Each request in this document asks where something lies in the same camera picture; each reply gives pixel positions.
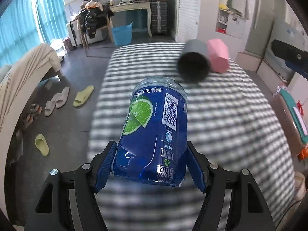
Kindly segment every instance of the sneaker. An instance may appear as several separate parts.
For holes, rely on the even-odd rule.
[[[31,116],[39,115],[42,112],[42,109],[43,108],[36,103],[31,104],[29,108],[29,114]]]
[[[29,125],[33,122],[33,116],[31,116],[30,114],[23,119],[23,129],[26,129],[27,127],[29,127]]]

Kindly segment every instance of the metal screw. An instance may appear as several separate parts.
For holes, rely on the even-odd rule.
[[[218,169],[218,164],[217,164],[217,163],[211,163],[211,164],[210,164],[210,167],[211,167],[212,169]]]
[[[58,170],[57,169],[53,169],[52,171],[50,171],[50,174],[52,176],[56,175],[58,173]]]
[[[89,163],[85,163],[84,165],[82,165],[82,169],[87,170],[91,167],[91,165]]]
[[[249,175],[249,170],[248,169],[243,169],[242,173],[247,176],[247,175]]]

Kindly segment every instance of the striped mattress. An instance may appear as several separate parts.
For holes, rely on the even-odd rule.
[[[109,140],[119,142],[131,92],[150,76],[179,82],[188,96],[188,140],[210,162],[226,170],[247,168],[258,183],[275,224],[294,194],[294,170],[288,143],[274,111],[256,84],[235,62],[224,74],[210,73],[199,84],[177,72],[183,43],[135,44],[115,50],[93,114],[88,159]],[[145,185],[110,176],[96,195],[109,231],[190,231],[204,195],[186,174],[181,188]],[[226,190],[218,230],[224,230],[230,190]]]

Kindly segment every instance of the blue gripper pad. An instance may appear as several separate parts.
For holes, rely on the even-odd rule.
[[[187,148],[187,167],[195,186],[200,189],[202,193],[205,193],[206,185],[203,178],[203,171],[190,148]]]
[[[108,177],[111,172],[111,165],[113,162],[113,159],[116,155],[116,150],[118,148],[117,143],[114,143],[112,147],[110,148],[108,154],[106,155],[101,167],[99,168],[97,175],[96,175],[96,184],[94,186],[94,189],[98,192],[102,188],[105,187]]]

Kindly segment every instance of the black jacket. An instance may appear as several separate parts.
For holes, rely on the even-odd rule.
[[[113,15],[108,4],[103,5],[103,11],[99,8],[84,8],[80,11],[81,29],[83,32],[87,32],[90,38],[94,38],[96,29],[107,25],[106,17],[110,18]]]

